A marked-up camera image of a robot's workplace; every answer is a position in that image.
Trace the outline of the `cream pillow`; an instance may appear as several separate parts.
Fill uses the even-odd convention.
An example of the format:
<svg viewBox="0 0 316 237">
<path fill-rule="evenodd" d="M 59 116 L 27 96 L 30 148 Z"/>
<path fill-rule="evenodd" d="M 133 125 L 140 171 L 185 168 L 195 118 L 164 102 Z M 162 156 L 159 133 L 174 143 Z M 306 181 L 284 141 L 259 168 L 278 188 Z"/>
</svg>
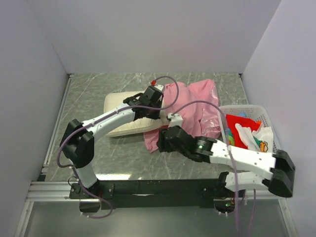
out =
<svg viewBox="0 0 316 237">
<path fill-rule="evenodd" d="M 121 104 L 123 100 L 134 96 L 138 93 L 144 93 L 144 91 L 128 91 L 128 92 L 116 92 L 110 93 L 105 97 L 104 101 L 104 113 L 111 113 L 112 111 L 117 111 L 121 108 Z M 158 112 L 158 119 L 151 118 L 139 118 L 136 121 L 131 120 L 131 115 L 126 115 L 127 113 L 131 113 L 131 109 L 124 110 L 119 112 L 111 117 L 111 120 L 116 119 L 114 122 L 115 125 L 119 124 L 120 126 L 116 127 L 112 131 L 106 134 L 107 137 L 119 137 L 125 135 L 132 135 L 144 132 L 150 132 L 155 129 L 159 129 L 163 126 L 168 126 L 169 122 L 166 119 L 165 110 L 156 111 Z"/>
</svg>

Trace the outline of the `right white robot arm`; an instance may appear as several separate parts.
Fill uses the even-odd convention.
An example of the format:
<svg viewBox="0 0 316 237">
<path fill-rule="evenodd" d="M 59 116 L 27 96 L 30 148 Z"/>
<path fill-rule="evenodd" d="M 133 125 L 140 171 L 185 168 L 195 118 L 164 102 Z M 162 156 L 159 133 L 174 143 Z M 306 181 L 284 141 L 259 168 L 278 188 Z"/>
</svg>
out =
<svg viewBox="0 0 316 237">
<path fill-rule="evenodd" d="M 179 152 L 195 162 L 230 166 L 234 171 L 217 184 L 217 193 L 228 197 L 238 190 L 268 190 L 273 195 L 291 198 L 296 167 L 283 150 L 274 153 L 251 151 L 203 136 L 193 137 L 179 126 L 159 131 L 158 150 Z"/>
</svg>

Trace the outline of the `pink pillowcase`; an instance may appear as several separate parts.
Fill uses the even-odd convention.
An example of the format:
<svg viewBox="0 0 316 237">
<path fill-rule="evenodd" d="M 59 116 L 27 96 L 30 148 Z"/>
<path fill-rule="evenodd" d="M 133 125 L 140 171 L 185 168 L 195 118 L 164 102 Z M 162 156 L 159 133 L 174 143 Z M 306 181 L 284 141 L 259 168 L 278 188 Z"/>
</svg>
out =
<svg viewBox="0 0 316 237">
<path fill-rule="evenodd" d="M 192 101 L 207 101 L 219 105 L 216 84 L 211 79 L 193 82 L 185 85 L 178 82 L 179 96 L 176 103 L 165 110 L 166 114 L 178 113 L 182 119 L 182 128 L 190 135 L 218 138 L 221 133 L 217 110 L 205 103 L 194 103 L 178 110 Z"/>
</svg>

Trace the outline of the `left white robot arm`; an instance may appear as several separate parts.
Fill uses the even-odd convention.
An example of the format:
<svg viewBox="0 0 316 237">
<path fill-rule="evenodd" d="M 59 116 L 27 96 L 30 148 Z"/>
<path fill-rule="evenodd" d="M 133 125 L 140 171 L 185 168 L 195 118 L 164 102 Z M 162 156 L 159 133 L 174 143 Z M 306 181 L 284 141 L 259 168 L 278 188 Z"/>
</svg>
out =
<svg viewBox="0 0 316 237">
<path fill-rule="evenodd" d="M 100 116 L 83 122 L 74 119 L 68 123 L 60 143 L 57 164 L 74 170 L 85 197 L 94 198 L 99 192 L 99 179 L 91 164 L 95 143 L 124 124 L 142 118 L 158 119 L 162 108 L 162 89 L 162 85 L 151 85 Z"/>
</svg>

